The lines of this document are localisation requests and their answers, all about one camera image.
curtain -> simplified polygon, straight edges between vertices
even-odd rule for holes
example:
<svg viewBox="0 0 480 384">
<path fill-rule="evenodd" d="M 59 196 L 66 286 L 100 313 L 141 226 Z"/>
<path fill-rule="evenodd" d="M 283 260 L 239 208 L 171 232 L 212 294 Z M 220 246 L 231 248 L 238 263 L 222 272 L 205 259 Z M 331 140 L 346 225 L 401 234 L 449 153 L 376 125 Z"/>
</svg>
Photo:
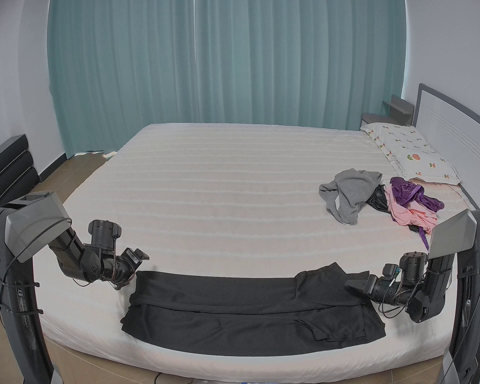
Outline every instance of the curtain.
<svg viewBox="0 0 480 384">
<path fill-rule="evenodd" d="M 198 121 L 193 0 L 51 0 L 48 69 L 68 157 Z"/>
<path fill-rule="evenodd" d="M 51 0 L 67 155 L 163 122 L 357 130 L 401 95 L 404 0 Z"/>
</svg>

floor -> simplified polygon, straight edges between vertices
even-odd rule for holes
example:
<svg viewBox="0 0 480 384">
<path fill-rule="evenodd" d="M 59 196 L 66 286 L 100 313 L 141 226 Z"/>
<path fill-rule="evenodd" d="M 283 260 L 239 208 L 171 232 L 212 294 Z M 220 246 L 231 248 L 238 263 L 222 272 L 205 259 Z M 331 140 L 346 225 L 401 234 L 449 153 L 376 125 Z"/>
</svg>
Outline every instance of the floor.
<svg viewBox="0 0 480 384">
<path fill-rule="evenodd" d="M 56 191 L 64 202 L 97 168 L 105 163 L 102 153 L 75 156 L 63 163 L 34 191 Z M 152 384 L 156 372 L 131 367 L 87 355 L 46 340 L 52 360 L 58 365 L 65 384 Z M 337 384 L 433 384 L 441 358 L 395 368 Z M 13 357 L 4 329 L 0 326 L 0 384 L 22 384 L 22 376 Z M 188 384 L 190 378 L 160 375 L 157 384 Z"/>
</svg>

white fitted sheet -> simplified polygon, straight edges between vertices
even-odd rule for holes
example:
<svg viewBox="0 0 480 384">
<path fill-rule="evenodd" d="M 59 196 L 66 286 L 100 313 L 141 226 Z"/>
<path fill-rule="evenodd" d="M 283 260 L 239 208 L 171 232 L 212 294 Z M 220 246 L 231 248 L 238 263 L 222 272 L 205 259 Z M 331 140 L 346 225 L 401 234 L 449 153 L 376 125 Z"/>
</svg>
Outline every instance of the white fitted sheet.
<svg viewBox="0 0 480 384">
<path fill-rule="evenodd" d="M 418 234 L 365 206 L 346 227 L 325 209 L 318 186 L 348 168 L 396 176 L 364 132 L 242 124 L 152 124 L 136 134 L 66 201 L 81 241 L 88 223 L 122 227 L 126 246 L 150 255 L 141 269 L 204 276 L 288 277 L 337 262 L 347 273 L 380 275 Z M 439 219 L 468 207 L 457 187 L 425 185 L 445 202 Z M 366 375 L 439 356 L 450 340 L 455 281 L 442 313 L 423 324 L 384 319 L 375 342 L 297 356 L 229 357 L 173 351 L 121 331 L 135 280 L 117 292 L 104 282 L 81 288 L 48 247 L 34 258 L 47 336 L 125 364 L 200 379 L 317 383 Z"/>
</svg>

pillow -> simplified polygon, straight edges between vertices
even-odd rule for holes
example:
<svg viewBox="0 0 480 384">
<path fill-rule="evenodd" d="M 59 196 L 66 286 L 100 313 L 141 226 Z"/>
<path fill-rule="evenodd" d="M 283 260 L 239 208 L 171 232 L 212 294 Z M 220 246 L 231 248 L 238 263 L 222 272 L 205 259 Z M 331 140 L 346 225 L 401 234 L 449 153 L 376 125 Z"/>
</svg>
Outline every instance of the pillow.
<svg viewBox="0 0 480 384">
<path fill-rule="evenodd" d="M 457 185 L 454 168 L 412 126 L 371 123 L 361 127 L 377 143 L 398 175 L 405 180 Z"/>
</svg>

baseboard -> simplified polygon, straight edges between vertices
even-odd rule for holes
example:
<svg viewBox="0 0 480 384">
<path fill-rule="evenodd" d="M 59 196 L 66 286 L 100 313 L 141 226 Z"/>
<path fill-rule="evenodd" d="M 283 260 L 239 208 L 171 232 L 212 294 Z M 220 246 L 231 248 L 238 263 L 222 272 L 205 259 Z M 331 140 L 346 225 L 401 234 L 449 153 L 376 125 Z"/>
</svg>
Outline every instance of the baseboard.
<svg viewBox="0 0 480 384">
<path fill-rule="evenodd" d="M 39 178 L 40 182 L 44 182 L 48 176 L 50 176 L 54 170 L 61 166 L 65 161 L 67 161 L 67 155 L 61 155 L 57 160 L 51 163 L 42 173 L 40 173 Z"/>
</svg>

